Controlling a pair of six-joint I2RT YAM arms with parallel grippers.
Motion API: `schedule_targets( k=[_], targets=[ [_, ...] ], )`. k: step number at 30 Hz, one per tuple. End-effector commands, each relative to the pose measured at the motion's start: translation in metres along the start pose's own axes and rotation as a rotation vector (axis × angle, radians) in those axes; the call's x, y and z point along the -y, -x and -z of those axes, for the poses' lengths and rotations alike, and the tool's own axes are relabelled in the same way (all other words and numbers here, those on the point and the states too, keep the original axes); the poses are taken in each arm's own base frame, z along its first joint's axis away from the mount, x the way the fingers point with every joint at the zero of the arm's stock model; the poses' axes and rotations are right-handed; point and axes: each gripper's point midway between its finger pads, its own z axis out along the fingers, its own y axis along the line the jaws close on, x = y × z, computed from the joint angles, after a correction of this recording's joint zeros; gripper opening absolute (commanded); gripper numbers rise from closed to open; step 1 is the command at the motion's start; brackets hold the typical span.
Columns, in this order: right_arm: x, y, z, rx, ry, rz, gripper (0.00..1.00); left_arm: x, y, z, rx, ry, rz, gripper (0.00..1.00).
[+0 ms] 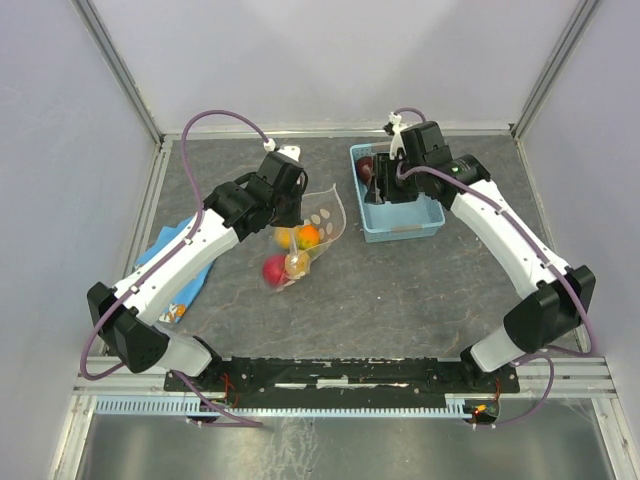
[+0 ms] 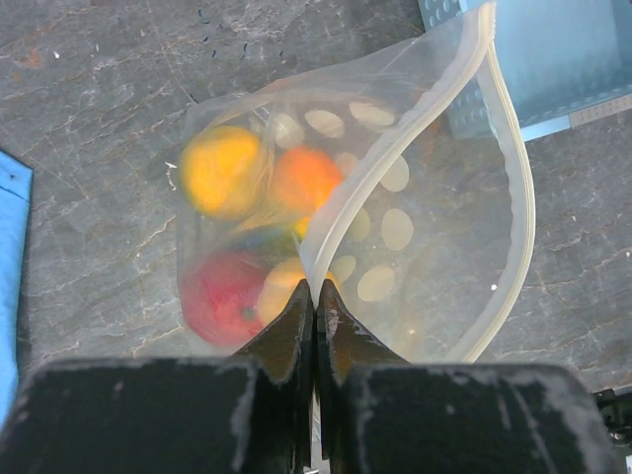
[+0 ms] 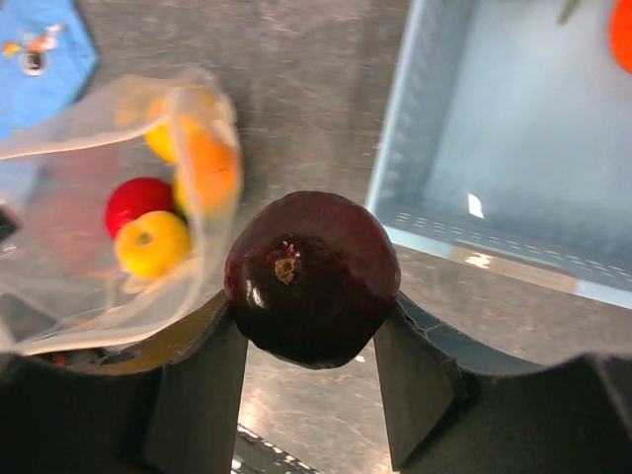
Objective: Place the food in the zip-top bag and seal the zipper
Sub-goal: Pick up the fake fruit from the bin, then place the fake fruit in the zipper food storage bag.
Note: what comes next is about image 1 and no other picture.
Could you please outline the dark maroon toy fruit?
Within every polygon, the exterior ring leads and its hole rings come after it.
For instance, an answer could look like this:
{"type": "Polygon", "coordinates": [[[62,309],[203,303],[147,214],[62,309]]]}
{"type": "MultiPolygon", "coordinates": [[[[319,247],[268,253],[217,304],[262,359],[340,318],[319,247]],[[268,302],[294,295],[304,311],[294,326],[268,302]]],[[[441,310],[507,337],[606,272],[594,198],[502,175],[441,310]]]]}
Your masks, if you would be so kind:
{"type": "Polygon", "coordinates": [[[374,176],[374,160],[371,156],[360,157],[355,162],[358,179],[365,185],[369,185],[374,176]]]}

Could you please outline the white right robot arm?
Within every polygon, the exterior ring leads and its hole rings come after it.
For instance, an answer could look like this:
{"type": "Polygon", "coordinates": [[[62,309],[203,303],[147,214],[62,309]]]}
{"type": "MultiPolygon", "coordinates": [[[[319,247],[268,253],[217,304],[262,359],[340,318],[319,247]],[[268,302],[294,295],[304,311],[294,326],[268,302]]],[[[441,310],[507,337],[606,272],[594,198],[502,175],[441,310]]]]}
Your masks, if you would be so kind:
{"type": "Polygon", "coordinates": [[[434,121],[408,124],[393,111],[383,129],[391,141],[373,157],[367,202],[407,203],[419,195],[438,202],[482,241],[520,298],[497,330],[461,353],[463,386],[481,391],[501,367],[556,350],[556,340],[578,327],[592,329],[594,273],[572,267],[545,245],[476,157],[454,157],[434,121]]]}

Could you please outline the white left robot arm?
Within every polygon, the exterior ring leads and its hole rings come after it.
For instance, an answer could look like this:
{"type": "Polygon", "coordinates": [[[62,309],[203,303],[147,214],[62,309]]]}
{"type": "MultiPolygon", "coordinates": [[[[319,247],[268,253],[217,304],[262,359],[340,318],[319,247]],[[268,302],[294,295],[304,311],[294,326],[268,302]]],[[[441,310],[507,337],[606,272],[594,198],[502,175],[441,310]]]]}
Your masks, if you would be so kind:
{"type": "Polygon", "coordinates": [[[176,370],[198,389],[221,378],[210,347],[159,324],[171,300],[207,265],[267,226],[301,224],[308,177],[297,146],[268,153],[255,172],[217,186],[201,211],[151,260],[107,287],[88,292],[94,332],[133,373],[153,366],[176,370]]]}

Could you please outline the green yellow toy mango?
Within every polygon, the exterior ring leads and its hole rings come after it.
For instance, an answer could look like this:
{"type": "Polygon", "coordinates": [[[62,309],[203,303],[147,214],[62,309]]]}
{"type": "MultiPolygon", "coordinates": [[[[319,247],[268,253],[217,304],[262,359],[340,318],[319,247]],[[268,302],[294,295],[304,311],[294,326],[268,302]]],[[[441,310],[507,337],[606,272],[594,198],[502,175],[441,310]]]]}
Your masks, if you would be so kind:
{"type": "Polygon", "coordinates": [[[296,244],[296,233],[294,228],[276,228],[274,231],[274,241],[285,250],[290,249],[296,244]]]}

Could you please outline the clear dotted zip top bag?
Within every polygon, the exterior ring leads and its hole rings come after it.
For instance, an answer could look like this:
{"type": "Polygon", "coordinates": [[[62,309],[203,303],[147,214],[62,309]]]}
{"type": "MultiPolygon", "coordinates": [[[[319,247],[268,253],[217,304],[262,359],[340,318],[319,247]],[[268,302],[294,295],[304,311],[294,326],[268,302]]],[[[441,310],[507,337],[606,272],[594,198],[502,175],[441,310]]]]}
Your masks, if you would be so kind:
{"type": "Polygon", "coordinates": [[[269,247],[261,276],[265,285],[275,291],[307,277],[313,263],[344,233],[346,212],[337,185],[304,194],[301,218],[299,226],[268,230],[269,247]]]}

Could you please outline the red toy apple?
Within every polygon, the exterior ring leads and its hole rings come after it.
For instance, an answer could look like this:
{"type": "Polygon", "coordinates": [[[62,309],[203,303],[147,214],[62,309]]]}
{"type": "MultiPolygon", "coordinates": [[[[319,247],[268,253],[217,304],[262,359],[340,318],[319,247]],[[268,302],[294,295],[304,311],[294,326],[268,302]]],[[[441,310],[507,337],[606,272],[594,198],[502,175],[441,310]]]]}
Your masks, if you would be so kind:
{"type": "Polygon", "coordinates": [[[267,285],[277,288],[287,282],[285,260],[285,254],[273,254],[264,261],[262,277],[267,285]]]}

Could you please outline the green toy lime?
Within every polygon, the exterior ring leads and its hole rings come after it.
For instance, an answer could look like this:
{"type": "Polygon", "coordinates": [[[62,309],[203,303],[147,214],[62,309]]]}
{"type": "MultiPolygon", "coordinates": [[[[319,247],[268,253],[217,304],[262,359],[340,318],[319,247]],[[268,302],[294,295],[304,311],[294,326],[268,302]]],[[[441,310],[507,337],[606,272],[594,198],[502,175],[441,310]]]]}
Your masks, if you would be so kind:
{"type": "Polygon", "coordinates": [[[284,260],[286,276],[292,280],[298,280],[306,276],[310,271],[311,263],[311,257],[306,251],[286,254],[284,260]]]}

